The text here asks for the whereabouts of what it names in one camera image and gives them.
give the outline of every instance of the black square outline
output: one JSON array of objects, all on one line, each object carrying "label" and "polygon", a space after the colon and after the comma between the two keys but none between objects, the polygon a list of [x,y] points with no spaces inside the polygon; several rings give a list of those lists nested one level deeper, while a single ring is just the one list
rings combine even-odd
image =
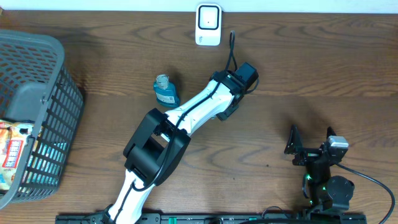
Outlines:
[{"label": "black square outline", "polygon": [[[200,9],[202,7],[215,7],[215,8],[217,8],[217,26],[215,28],[202,28],[202,27],[200,27]],[[217,6],[209,6],[209,5],[200,6],[199,10],[198,10],[198,27],[199,27],[199,29],[202,29],[202,30],[217,30],[218,26],[219,26],[219,23],[220,23],[219,22],[219,17],[220,17],[220,9]]]}]

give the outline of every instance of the snack package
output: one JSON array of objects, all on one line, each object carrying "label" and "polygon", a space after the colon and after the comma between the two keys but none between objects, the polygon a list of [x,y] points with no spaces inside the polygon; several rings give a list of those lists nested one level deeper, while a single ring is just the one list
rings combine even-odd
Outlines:
[{"label": "snack package", "polygon": [[33,123],[12,123],[0,119],[0,190],[9,190],[19,159],[32,134]]}]

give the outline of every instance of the bottle label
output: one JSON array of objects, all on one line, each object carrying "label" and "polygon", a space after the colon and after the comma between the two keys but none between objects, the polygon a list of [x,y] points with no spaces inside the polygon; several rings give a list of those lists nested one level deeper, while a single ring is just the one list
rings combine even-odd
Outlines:
[{"label": "bottle label", "polygon": [[157,98],[165,103],[175,103],[174,97],[156,93]]}]

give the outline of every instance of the bottle cap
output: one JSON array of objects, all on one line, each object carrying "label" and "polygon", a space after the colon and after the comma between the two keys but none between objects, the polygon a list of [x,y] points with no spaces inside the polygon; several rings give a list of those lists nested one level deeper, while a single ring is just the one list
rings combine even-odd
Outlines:
[{"label": "bottle cap", "polygon": [[169,77],[166,74],[156,77],[156,84],[159,88],[165,90],[169,86]]}]

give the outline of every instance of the red label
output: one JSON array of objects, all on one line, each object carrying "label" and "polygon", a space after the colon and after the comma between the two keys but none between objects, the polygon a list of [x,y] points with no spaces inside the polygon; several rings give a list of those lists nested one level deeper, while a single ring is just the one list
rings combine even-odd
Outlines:
[{"label": "red label", "polygon": [[23,147],[22,140],[11,140],[8,144],[7,157],[2,164],[3,168],[16,168],[18,165],[18,159],[22,152]]}]

